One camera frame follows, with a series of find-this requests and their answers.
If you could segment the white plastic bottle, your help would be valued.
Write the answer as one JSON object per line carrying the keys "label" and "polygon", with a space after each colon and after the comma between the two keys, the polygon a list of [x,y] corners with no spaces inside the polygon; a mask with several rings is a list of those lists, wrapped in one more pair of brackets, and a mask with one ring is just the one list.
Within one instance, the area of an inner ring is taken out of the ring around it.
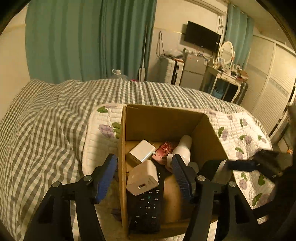
{"label": "white plastic bottle", "polygon": [[172,153],[168,154],[166,157],[167,165],[171,168],[171,163],[173,156],[179,154],[184,161],[185,165],[188,166],[190,159],[191,159],[191,145],[192,145],[192,138],[189,135],[184,135],[179,141],[179,144]]}

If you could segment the red rose card box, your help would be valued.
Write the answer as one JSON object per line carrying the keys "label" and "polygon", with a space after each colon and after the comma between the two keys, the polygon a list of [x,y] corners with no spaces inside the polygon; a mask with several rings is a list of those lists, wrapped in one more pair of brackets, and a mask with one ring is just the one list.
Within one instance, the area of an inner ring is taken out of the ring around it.
{"label": "red rose card box", "polygon": [[154,152],[152,159],[160,165],[167,165],[167,156],[171,154],[176,147],[177,143],[166,141]]}

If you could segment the small white charger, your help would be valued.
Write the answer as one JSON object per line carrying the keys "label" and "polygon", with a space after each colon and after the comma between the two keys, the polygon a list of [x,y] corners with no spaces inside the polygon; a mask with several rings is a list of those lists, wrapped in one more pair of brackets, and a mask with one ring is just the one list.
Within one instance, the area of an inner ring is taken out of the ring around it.
{"label": "small white charger", "polygon": [[151,160],[135,166],[129,173],[126,188],[134,196],[143,194],[158,187],[158,173]]}

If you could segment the white charger box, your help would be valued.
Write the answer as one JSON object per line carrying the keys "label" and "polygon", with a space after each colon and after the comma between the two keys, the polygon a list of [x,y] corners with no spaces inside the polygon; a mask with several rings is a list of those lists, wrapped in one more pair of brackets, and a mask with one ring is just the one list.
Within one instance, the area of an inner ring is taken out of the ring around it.
{"label": "white charger box", "polygon": [[142,140],[131,151],[129,151],[127,158],[133,163],[139,165],[148,160],[155,151],[155,146],[146,140]]}

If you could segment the black rectangular box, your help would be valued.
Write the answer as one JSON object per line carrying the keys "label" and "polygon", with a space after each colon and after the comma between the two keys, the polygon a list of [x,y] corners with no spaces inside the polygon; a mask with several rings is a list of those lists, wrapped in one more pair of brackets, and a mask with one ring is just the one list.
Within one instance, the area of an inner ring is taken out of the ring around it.
{"label": "black rectangular box", "polygon": [[227,184],[233,173],[228,168],[227,160],[210,160],[203,165],[198,175],[204,176],[213,183]]}

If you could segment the white floral quilt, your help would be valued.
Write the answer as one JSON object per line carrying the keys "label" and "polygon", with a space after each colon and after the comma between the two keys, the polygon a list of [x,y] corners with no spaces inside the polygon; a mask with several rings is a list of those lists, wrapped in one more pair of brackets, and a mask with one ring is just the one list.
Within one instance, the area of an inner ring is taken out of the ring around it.
{"label": "white floral quilt", "polygon": [[136,161],[129,151],[146,140],[155,147],[192,138],[191,161],[199,167],[208,160],[246,159],[258,149],[271,149],[269,138],[246,111],[223,113],[210,109],[162,108],[134,104],[102,104],[90,114],[82,157],[82,171],[91,174],[108,154],[116,154],[121,223],[126,235],[135,205],[126,189]]}

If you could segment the black remote control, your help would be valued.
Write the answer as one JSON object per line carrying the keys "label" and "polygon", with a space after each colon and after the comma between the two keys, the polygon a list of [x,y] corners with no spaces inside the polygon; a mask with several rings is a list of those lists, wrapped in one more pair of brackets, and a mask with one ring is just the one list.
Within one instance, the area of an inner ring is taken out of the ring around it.
{"label": "black remote control", "polygon": [[129,196],[129,234],[150,235],[161,229],[164,181],[168,171],[156,161],[152,162],[156,166],[159,185],[138,196]]}

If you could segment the blue storage basket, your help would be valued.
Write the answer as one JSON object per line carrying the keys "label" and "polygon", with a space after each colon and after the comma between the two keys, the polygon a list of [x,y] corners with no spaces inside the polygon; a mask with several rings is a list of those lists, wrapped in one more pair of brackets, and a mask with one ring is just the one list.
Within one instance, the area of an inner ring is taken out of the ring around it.
{"label": "blue storage basket", "polygon": [[222,97],[224,96],[223,89],[214,88],[212,96],[216,97],[217,99],[222,99]]}

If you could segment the grey checked bedspread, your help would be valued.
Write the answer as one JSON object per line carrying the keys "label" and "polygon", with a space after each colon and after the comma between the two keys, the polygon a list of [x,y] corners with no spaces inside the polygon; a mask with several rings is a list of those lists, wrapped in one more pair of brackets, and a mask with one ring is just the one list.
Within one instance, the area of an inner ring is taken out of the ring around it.
{"label": "grey checked bedspread", "polygon": [[1,120],[1,222],[13,239],[23,239],[54,180],[81,178],[88,118],[103,103],[205,109],[214,123],[220,112],[239,127],[258,127],[242,107],[199,90],[111,79],[61,84],[32,80]]}

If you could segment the white louvered wardrobe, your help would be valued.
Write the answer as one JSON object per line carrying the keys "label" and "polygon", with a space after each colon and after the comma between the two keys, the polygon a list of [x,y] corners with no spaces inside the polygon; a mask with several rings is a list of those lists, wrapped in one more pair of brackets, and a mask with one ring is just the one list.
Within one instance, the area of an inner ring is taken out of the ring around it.
{"label": "white louvered wardrobe", "polygon": [[287,121],[287,106],[295,99],[295,51],[274,39],[254,35],[245,71],[248,89],[240,105],[273,138]]}

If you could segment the white dressing table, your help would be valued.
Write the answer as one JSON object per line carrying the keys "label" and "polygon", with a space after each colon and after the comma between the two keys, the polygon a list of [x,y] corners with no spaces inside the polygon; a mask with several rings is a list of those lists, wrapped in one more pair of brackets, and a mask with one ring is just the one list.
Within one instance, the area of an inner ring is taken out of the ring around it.
{"label": "white dressing table", "polygon": [[200,90],[212,95],[214,88],[223,89],[224,96],[221,100],[240,105],[247,92],[248,84],[238,77],[208,65]]}

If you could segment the clear water jug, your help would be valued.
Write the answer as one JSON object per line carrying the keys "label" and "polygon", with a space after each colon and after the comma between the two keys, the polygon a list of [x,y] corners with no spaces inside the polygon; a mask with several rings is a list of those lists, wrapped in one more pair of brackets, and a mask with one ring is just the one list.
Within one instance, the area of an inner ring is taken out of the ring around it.
{"label": "clear water jug", "polygon": [[128,77],[120,69],[112,69],[110,79],[128,80]]}

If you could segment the white oval mirror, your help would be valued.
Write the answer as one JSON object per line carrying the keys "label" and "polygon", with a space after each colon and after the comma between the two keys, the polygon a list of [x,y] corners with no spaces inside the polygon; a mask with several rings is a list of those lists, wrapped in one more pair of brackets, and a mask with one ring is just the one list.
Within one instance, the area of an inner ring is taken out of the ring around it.
{"label": "white oval mirror", "polygon": [[221,65],[230,64],[234,60],[235,51],[230,41],[224,42],[218,51],[217,62]]}

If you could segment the teal right curtain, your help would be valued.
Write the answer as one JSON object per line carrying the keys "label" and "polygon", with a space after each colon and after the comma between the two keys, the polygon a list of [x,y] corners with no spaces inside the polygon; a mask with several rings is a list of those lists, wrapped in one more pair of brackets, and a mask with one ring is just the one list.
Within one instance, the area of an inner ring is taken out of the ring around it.
{"label": "teal right curtain", "polygon": [[228,5],[225,42],[232,43],[235,57],[234,64],[243,70],[247,66],[253,39],[254,19],[241,11],[238,6]]}

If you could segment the black wall television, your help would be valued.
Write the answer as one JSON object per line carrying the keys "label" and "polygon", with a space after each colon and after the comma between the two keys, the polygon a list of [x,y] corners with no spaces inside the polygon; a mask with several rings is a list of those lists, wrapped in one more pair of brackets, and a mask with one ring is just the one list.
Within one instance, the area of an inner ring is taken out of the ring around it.
{"label": "black wall television", "polygon": [[184,41],[217,53],[221,35],[201,25],[187,22]]}

